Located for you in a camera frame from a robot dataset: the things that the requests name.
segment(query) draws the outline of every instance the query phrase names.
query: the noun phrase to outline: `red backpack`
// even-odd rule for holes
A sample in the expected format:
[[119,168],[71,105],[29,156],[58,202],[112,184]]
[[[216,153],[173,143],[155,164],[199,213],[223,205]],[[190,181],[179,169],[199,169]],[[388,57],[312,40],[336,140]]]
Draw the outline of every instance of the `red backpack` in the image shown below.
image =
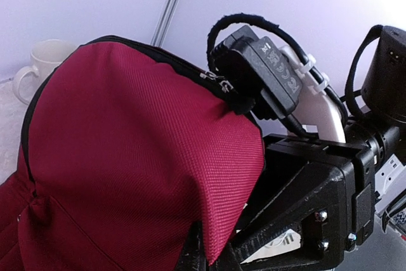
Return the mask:
[[0,270],[173,270],[202,221],[212,264],[264,166],[210,74],[107,36],[37,91],[0,186]]

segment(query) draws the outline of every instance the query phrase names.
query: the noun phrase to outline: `black bracket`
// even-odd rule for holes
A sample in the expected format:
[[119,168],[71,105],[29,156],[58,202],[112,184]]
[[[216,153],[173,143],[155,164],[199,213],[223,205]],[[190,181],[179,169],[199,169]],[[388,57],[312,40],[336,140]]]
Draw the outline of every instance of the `black bracket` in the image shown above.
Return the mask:
[[[319,271],[338,266],[344,252],[373,231],[374,154],[363,145],[277,135],[264,140],[267,167],[237,224],[241,231],[210,270]],[[299,249],[242,263],[292,227],[300,231]]]

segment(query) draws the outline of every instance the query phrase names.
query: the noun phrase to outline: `black strap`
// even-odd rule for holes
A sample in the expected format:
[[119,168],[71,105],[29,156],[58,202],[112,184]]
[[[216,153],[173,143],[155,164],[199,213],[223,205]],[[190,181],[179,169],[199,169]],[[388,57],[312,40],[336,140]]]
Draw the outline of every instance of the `black strap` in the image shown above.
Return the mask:
[[365,39],[363,40],[361,46],[355,53],[353,63],[351,64],[350,73],[348,74],[347,83],[345,84],[345,99],[347,103],[348,110],[351,112],[353,116],[357,119],[363,119],[365,117],[364,113],[361,111],[360,107],[358,106],[357,101],[355,100],[355,93],[354,93],[354,78],[355,78],[355,71],[357,70],[357,64],[360,60],[360,57],[365,50],[365,48],[375,39],[381,37],[383,25],[375,25],[373,26]]
[[213,71],[213,72],[216,71],[216,67],[214,66],[214,61],[210,56],[210,52],[214,49],[214,46],[216,44],[216,38],[217,38],[218,34],[220,33],[220,31],[226,29],[229,25],[232,25],[234,23],[246,23],[248,25],[253,25],[260,29],[274,33],[279,38],[284,40],[289,46],[292,47],[292,49],[296,52],[296,54],[301,62],[307,63],[308,58],[307,58],[306,53],[288,33],[286,33],[285,31],[283,31],[282,29],[279,28],[279,25],[277,25],[275,23],[271,23],[259,15],[239,13],[239,14],[232,14],[232,15],[224,16],[222,19],[220,19],[218,22],[216,22],[216,24],[210,30],[210,33],[207,37],[207,50],[206,50],[207,62],[208,62],[210,71]]

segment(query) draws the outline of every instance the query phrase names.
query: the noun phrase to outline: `white tablecloth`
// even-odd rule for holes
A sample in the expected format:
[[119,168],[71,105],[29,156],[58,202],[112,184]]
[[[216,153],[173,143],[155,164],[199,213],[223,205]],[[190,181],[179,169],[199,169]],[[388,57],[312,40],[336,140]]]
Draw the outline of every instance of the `white tablecloth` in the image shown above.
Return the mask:
[[[14,96],[11,85],[11,82],[0,84],[0,183],[16,170],[21,127],[27,110]],[[24,97],[33,94],[29,79],[22,86]]]

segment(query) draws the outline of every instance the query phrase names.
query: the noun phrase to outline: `black zipper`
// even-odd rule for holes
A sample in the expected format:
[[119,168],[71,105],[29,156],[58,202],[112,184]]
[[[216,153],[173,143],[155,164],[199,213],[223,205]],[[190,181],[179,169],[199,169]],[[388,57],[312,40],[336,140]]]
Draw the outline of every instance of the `black zipper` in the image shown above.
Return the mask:
[[[132,41],[129,39],[125,39],[122,37],[118,36],[103,36],[101,38],[95,39],[94,41],[91,41],[86,45],[89,44],[96,44],[96,43],[102,43],[102,42],[114,42],[114,43],[122,43],[125,44],[126,46],[129,46],[130,48],[136,49],[156,62],[159,63],[168,63],[172,68],[175,70],[175,72],[179,75],[185,76],[189,79],[191,79],[193,82],[205,87],[208,89],[212,94],[217,96],[218,98],[222,100],[227,100],[229,97],[229,91],[231,90],[230,85],[222,78],[218,77],[215,74],[211,72],[204,71],[195,65],[189,63],[188,61],[173,55],[170,52],[167,52],[163,49],[160,49],[158,47],[153,47],[147,44],[139,43],[136,41]],[[23,157],[25,164],[27,166],[28,170],[28,175],[29,178],[32,182],[35,183],[34,177],[32,176],[30,164],[29,164],[29,146],[28,146],[28,137],[29,137],[29,128],[32,120],[32,116],[34,115],[35,107],[37,105],[37,102],[39,100],[39,97],[41,96],[41,93],[43,92],[45,86],[47,85],[48,81],[51,79],[52,75],[55,73],[55,71],[58,68],[56,68],[52,74],[40,85],[38,90],[36,91],[34,97],[32,98],[30,105],[27,109],[27,112],[25,113],[25,117],[23,120],[23,126],[22,126],[22,134],[21,134],[21,147],[22,147],[22,152],[23,152]]]
[[224,80],[223,77],[217,76],[210,71],[202,70],[192,63],[158,47],[149,44],[139,43],[130,39],[122,38],[119,36],[109,35],[95,39],[88,44],[102,43],[102,42],[115,42],[125,44],[130,48],[136,49],[158,63],[168,63],[175,72],[179,75],[191,79],[193,82],[205,87],[211,93],[222,100],[226,100],[231,86]]

